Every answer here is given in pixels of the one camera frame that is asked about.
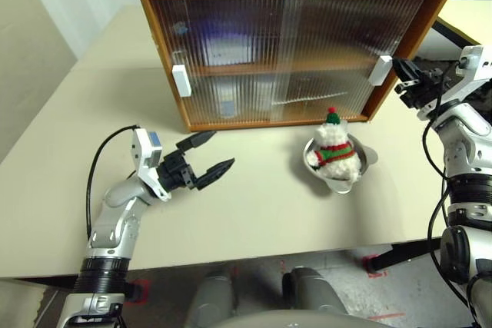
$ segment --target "plush toy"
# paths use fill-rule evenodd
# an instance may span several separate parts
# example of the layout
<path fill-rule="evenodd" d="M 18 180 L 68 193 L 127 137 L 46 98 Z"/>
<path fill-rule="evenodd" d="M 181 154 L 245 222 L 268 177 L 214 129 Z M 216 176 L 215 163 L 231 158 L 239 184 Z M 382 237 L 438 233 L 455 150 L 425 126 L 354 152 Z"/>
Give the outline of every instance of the plush toy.
<path fill-rule="evenodd" d="M 360 177 L 361 160 L 348 140 L 346 125 L 342 125 L 335 108 L 328 109 L 325 123 L 314 132 L 318 150 L 309 151 L 306 160 L 326 178 L 354 183 Z"/>

